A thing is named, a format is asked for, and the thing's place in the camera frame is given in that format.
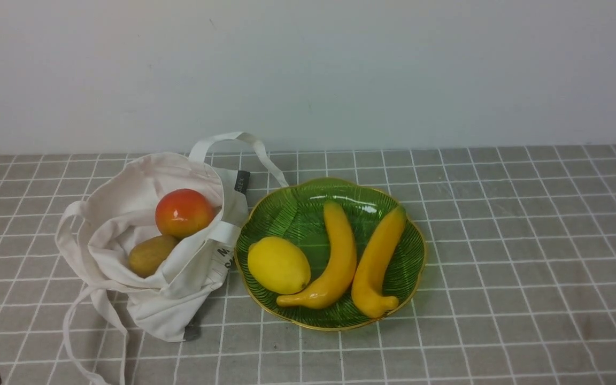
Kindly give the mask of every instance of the black label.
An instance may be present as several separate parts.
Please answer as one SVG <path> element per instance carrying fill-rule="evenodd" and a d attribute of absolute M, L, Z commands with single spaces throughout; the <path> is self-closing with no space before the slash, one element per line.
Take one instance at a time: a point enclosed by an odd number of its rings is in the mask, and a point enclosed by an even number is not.
<path fill-rule="evenodd" d="M 198 317 L 191 317 L 191 321 L 184 327 L 184 341 L 193 341 L 201 336 L 201 326 L 199 326 Z"/>
<path fill-rule="evenodd" d="M 218 249 L 217 251 L 218 251 L 218 254 L 220 254 L 220 256 L 225 258 L 225 267 L 226 268 L 232 267 L 232 252 L 229 251 L 228 249 Z"/>
<path fill-rule="evenodd" d="M 246 195 L 250 179 L 251 173 L 249 173 L 249 171 L 237 171 L 237 182 L 234 183 L 234 190 Z"/>

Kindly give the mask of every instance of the gold rim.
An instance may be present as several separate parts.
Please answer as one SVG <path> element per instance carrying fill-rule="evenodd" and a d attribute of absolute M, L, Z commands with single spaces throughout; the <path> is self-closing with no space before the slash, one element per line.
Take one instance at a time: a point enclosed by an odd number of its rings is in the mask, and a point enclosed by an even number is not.
<path fill-rule="evenodd" d="M 349 180 L 345 180 L 342 178 L 334 178 L 334 177 L 324 177 L 324 178 L 315 178 L 312 180 L 308 180 L 306 182 L 303 183 L 299 183 L 297 185 L 294 186 L 286 186 L 286 187 L 281 187 L 278 188 L 277 190 L 267 194 L 265 197 L 263 197 L 261 200 L 259 200 L 257 202 L 257 204 L 252 208 L 251 212 L 249 213 L 249 217 L 247 218 L 247 220 L 244 222 L 244 224 L 241 226 L 241 228 L 243 229 L 244 227 L 246 227 L 246 225 L 249 223 L 249 221 L 251 220 L 251 218 L 253 217 L 253 213 L 256 211 L 256 209 L 258 208 L 258 206 L 265 200 L 267 199 L 270 195 L 282 191 L 282 190 L 286 190 L 288 188 L 296 188 L 296 187 L 301 187 L 302 185 L 306 184 L 306 183 L 311 183 L 311 182 L 315 182 L 315 180 L 338 180 L 341 182 L 345 182 L 345 183 L 349 183 L 355 186 L 358 186 L 359 188 L 366 188 L 367 190 L 372 190 L 372 191 L 376 191 L 379 193 L 382 193 L 384 195 L 387 195 L 387 197 L 391 198 L 394 200 L 394 202 L 396 202 L 396 204 L 401 205 L 401 202 L 399 202 L 398 199 L 392 197 L 391 195 L 387 194 L 386 192 L 383 192 L 382 190 L 377 190 L 376 188 L 371 188 L 371 187 L 366 187 L 366 186 L 360 186 L 357 183 L 353 183 L 350 182 Z M 420 283 L 422 282 L 422 273 L 425 271 L 425 267 L 427 265 L 427 258 L 426 258 L 426 254 L 427 254 L 427 243 L 425 240 L 425 235 L 420 231 L 420 229 L 418 228 L 418 226 L 415 224 L 415 222 L 411 221 L 408 212 L 406 211 L 405 213 L 405 217 L 406 220 L 408 220 L 408 222 L 410 222 L 411 225 L 413 225 L 413 228 L 415 229 L 415 231 L 418 232 L 418 234 L 420 234 L 420 238 L 422 239 L 422 266 L 420 268 L 420 273 L 418 273 L 418 280 L 415 283 L 415 288 L 413 289 L 413 292 L 408 296 L 408 298 L 406 298 L 403 302 L 401 302 L 401 304 L 396 308 L 391 310 L 390 312 L 388 312 L 387 314 L 384 314 L 381 317 L 375 318 L 375 319 L 369 319 L 365 322 L 361 322 L 360 324 L 354 325 L 354 326 L 345 326 L 345 327 L 318 327 L 318 326 L 312 326 L 312 325 L 308 325 L 308 324 L 304 324 L 303 322 L 298 322 L 294 319 L 288 318 L 288 317 L 284 317 L 281 314 L 278 314 L 276 312 L 274 312 L 273 310 L 269 309 L 266 305 L 262 304 L 250 291 L 249 289 L 249 285 L 247 284 L 247 280 L 244 277 L 244 274 L 242 273 L 242 269 L 239 263 L 239 250 L 237 249 L 237 244 L 235 243 L 234 245 L 234 250 L 233 250 L 233 255 L 234 255 L 234 264 L 235 266 L 237 266 L 237 270 L 239 271 L 240 275 L 242 276 L 242 282 L 244 283 L 244 288 L 247 290 L 247 293 L 249 294 L 249 297 L 251 297 L 251 299 L 253 299 L 253 301 L 258 304 L 261 309 L 265 310 L 266 312 L 281 318 L 285 321 L 291 322 L 294 325 L 298 325 L 301 327 L 305 327 L 306 329 L 311 329 L 311 330 L 320 330 L 320 331 L 324 331 L 324 332 L 342 332 L 345 330 L 352 330 L 352 329 L 357 329 L 358 327 L 362 327 L 362 326 L 367 326 L 369 324 L 374 324 L 377 321 L 381 321 L 382 319 L 392 315 L 395 312 L 398 312 L 398 310 L 400 310 L 402 307 L 404 307 L 405 305 L 408 305 L 408 302 L 410 302 L 411 299 L 413 299 L 413 297 L 415 296 L 415 293 L 418 292 L 418 288 L 420 287 Z"/>

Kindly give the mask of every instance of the bag strap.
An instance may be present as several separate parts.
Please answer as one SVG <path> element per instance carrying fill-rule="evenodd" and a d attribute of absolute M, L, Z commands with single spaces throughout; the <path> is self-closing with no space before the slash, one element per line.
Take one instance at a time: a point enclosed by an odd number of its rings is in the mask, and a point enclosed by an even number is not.
<path fill-rule="evenodd" d="M 82 373 L 82 375 L 86 379 L 90 380 L 94 385 L 109 385 L 109 383 L 107 383 L 101 375 L 85 369 L 73 354 L 73 348 L 71 347 L 71 317 L 73 316 L 73 312 L 76 307 L 78 307 L 78 304 L 90 295 L 96 311 L 99 312 L 101 317 L 108 321 L 112 326 L 115 326 L 115 328 L 117 328 L 122 334 L 123 343 L 122 360 L 120 361 L 120 385 L 125 385 L 125 360 L 127 358 L 127 342 L 129 341 L 129 334 L 127 334 L 127 329 L 120 321 L 120 317 L 118 316 L 115 308 L 108 300 L 106 290 L 95 287 L 85 288 L 80 295 L 78 295 L 78 298 L 75 302 L 73 302 L 70 309 L 66 312 L 66 316 L 63 318 L 63 345 L 66 348 L 66 353 L 68 354 L 68 358 L 71 360 L 73 365 L 75 365 L 76 368 L 80 370 L 80 373 Z"/>
<path fill-rule="evenodd" d="M 220 221 L 215 224 L 215 227 L 211 229 L 206 238 L 225 245 L 233 245 L 237 242 L 241 232 L 242 229 L 239 226 L 230 224 L 230 222 Z"/>
<path fill-rule="evenodd" d="M 73 223 L 72 219 L 74 217 L 77 216 L 83 220 L 85 219 L 86 205 L 87 202 L 76 201 L 66 207 L 66 211 L 61 215 L 61 220 L 56 228 L 56 237 L 54 241 L 56 241 L 56 246 L 61 252 L 61 255 L 66 259 L 73 271 L 78 274 L 78 277 L 82 278 L 88 285 L 92 285 L 95 284 L 95 282 L 88 281 L 90 280 L 90 276 L 82 260 L 82 249 L 71 230 L 71 224 Z"/>
<path fill-rule="evenodd" d="M 240 141 L 246 144 L 249 144 L 253 147 L 256 156 L 261 161 L 261 163 L 266 166 L 269 173 L 276 178 L 277 182 L 281 187 L 286 187 L 289 184 L 287 180 L 284 178 L 284 174 L 282 171 L 272 163 L 270 157 L 267 156 L 267 151 L 263 142 L 261 142 L 255 136 L 252 136 L 248 132 L 230 132 L 228 134 L 220 134 L 211 136 L 210 138 L 202 139 L 194 145 L 189 153 L 190 161 L 198 161 L 199 163 L 203 163 L 206 158 L 206 154 L 208 150 L 213 146 L 213 144 L 222 141 Z"/>

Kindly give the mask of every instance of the bag handle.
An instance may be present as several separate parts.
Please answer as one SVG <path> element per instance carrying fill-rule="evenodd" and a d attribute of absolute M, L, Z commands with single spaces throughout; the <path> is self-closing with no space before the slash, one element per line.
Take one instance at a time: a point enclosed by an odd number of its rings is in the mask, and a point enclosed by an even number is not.
<path fill-rule="evenodd" d="M 269 173 L 276 178 L 279 185 L 281 187 L 287 187 L 289 185 L 287 180 L 284 178 L 282 171 L 275 166 L 270 160 L 270 157 L 267 156 L 267 151 L 263 142 L 248 132 L 230 132 L 228 134 L 220 134 L 202 139 L 196 142 L 194 147 L 191 148 L 191 152 L 189 153 L 189 161 L 198 161 L 199 163 L 203 163 L 211 146 L 222 141 L 240 141 L 249 144 L 253 147 L 253 150 L 261 163 L 266 166 Z"/>
<path fill-rule="evenodd" d="M 85 219 L 86 204 L 87 202 L 84 201 L 76 201 L 66 207 L 66 211 L 61 215 L 61 220 L 56 228 L 54 241 L 56 241 L 56 247 L 58 247 L 61 255 L 66 258 L 73 271 L 85 282 L 92 284 L 93 282 L 88 282 L 88 273 L 82 263 L 82 249 L 71 231 L 73 217 Z"/>
<path fill-rule="evenodd" d="M 110 385 L 106 382 L 106 380 L 104 380 L 103 377 L 101 377 L 101 375 L 85 369 L 73 354 L 73 348 L 71 347 L 71 317 L 73 316 L 73 311 L 76 307 L 78 307 L 78 304 L 88 296 L 92 297 L 92 303 L 101 317 L 108 321 L 112 326 L 115 326 L 115 328 L 117 328 L 122 334 L 123 344 L 122 360 L 120 361 L 120 385 L 125 385 L 125 360 L 127 358 L 127 342 L 129 341 L 129 334 L 127 334 L 127 329 L 120 321 L 120 317 L 118 316 L 115 308 L 108 300 L 106 290 L 88 287 L 80 292 L 80 295 L 78 295 L 75 302 L 73 302 L 70 309 L 66 312 L 66 316 L 63 318 L 63 346 L 66 348 L 68 358 L 71 360 L 73 365 L 80 370 L 80 373 L 82 373 L 87 380 L 90 380 L 94 385 Z"/>

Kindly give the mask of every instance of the green glass bowl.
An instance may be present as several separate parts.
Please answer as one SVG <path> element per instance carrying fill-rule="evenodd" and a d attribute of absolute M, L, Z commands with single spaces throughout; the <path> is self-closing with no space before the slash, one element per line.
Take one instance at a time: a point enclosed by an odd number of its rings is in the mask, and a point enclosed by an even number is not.
<path fill-rule="evenodd" d="M 410 221 L 384 276 L 383 295 L 395 295 L 399 307 L 384 317 L 370 319 L 353 304 L 350 290 L 335 304 L 322 310 L 307 307 L 279 307 L 277 294 L 262 287 L 249 273 L 249 246 L 266 236 L 279 236 L 299 246 L 311 266 L 311 278 L 320 276 L 329 259 L 329 239 L 325 231 L 322 205 L 325 200 L 338 202 L 349 216 L 362 255 L 379 221 L 399 205 L 387 194 L 336 178 L 318 178 L 276 190 L 252 210 L 249 221 L 235 247 L 235 262 L 252 299 L 267 312 L 309 329 L 345 330 L 371 324 L 401 309 L 415 294 L 426 264 L 425 239 Z"/>

